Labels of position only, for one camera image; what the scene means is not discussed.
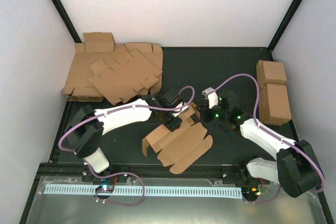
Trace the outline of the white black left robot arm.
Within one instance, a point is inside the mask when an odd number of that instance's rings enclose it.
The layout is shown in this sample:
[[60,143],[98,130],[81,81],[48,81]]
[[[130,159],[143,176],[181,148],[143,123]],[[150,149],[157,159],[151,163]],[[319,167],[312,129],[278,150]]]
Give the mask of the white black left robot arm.
[[106,182],[112,177],[113,169],[100,148],[104,135],[138,122],[163,125],[173,132],[181,126],[179,115],[188,107],[189,104],[175,92],[144,95],[131,103],[107,109],[94,110],[87,105],[68,123],[58,147],[84,160],[93,169],[94,175]]

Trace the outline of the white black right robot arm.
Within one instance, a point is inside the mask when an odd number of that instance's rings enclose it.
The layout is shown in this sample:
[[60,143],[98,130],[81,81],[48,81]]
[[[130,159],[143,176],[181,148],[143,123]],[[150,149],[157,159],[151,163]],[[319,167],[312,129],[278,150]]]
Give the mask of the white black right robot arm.
[[266,127],[239,107],[234,93],[218,95],[213,88],[208,88],[202,95],[206,103],[197,107],[202,120],[227,123],[229,130],[238,131],[273,158],[272,161],[249,160],[238,171],[243,183],[265,179],[278,184],[293,198],[322,189],[324,176],[309,142],[289,139]]

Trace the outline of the folded cardboard box front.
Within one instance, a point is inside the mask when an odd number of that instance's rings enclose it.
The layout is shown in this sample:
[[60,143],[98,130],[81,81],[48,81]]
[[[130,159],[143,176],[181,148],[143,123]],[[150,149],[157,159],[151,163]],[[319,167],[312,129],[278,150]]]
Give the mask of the folded cardboard box front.
[[260,91],[259,120],[263,124],[282,126],[291,120],[285,85],[267,84]]

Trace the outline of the small folded cardboard box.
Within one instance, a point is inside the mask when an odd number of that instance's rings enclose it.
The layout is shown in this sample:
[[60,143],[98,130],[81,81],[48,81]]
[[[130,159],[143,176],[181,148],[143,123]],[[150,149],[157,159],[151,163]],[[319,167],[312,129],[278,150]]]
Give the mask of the small folded cardboard box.
[[114,52],[114,37],[112,33],[83,33],[83,37],[85,41],[85,52]]

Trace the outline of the loose top cardboard blank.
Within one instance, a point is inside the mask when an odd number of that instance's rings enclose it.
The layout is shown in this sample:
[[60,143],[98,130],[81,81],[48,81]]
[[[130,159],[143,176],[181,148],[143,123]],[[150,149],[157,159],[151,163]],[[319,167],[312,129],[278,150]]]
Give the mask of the loose top cardboard blank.
[[125,103],[160,80],[161,60],[120,47],[89,67],[93,73],[89,81],[111,104]]

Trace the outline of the stack of flat cardboard blanks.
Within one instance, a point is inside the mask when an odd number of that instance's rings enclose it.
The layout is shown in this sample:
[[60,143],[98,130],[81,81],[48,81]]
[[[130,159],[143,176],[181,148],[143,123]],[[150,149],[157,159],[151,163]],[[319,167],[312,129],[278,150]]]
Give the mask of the stack of flat cardboard blanks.
[[86,52],[75,44],[62,94],[70,101],[126,103],[138,95],[157,94],[162,87],[163,50],[159,44],[116,44],[113,52]]

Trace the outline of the metal base plate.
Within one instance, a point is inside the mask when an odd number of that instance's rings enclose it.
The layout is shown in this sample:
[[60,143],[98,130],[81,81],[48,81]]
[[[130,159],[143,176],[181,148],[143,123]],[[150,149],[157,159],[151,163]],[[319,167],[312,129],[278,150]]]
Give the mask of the metal base plate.
[[[45,195],[48,184],[94,185],[77,179],[40,181],[22,223],[326,223],[316,195],[291,198],[274,184],[256,203],[207,197]],[[146,186],[225,187],[208,180],[147,179]]]

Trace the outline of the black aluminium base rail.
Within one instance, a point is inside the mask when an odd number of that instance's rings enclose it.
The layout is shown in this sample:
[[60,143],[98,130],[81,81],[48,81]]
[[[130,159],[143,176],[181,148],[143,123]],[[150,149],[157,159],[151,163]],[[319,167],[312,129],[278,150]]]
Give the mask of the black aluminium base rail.
[[[112,164],[99,176],[107,176],[114,173],[133,173],[140,178],[172,178],[172,179],[210,179],[223,180],[226,184],[239,184],[242,182],[239,176],[239,167],[234,166],[208,166],[192,165],[180,174],[174,174],[169,167],[146,164]],[[76,163],[41,163],[37,170],[36,179],[42,176],[79,177],[84,182],[98,182],[87,165]]]

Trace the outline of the black left corner frame post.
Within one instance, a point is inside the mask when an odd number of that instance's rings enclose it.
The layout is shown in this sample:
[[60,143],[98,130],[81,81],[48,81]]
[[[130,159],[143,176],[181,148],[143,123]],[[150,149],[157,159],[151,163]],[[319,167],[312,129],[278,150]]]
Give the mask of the black left corner frame post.
[[61,20],[63,21],[64,25],[66,26],[70,36],[72,37],[73,41],[75,43],[82,43],[79,34],[77,33],[63,3],[61,0],[51,0],[51,2],[53,3],[59,17],[61,18]]

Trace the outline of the black corner frame post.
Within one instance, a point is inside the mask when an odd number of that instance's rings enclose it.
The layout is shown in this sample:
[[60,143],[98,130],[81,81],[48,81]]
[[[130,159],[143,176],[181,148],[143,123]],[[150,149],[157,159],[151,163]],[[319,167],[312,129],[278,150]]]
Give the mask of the black corner frame post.
[[79,34],[77,33],[63,3],[61,0],[51,0],[51,2],[53,3],[59,17],[61,18],[61,20],[63,21],[64,25],[66,26],[70,36],[72,37],[73,41],[75,43],[82,43]]
[[273,52],[303,0],[292,0],[267,49]]

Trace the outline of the black right corner frame post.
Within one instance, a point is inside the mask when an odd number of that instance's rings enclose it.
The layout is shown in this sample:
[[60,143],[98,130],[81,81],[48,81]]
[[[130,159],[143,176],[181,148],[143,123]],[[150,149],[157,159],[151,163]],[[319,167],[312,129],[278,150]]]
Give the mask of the black right corner frame post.
[[292,0],[267,49],[273,52],[303,0]]

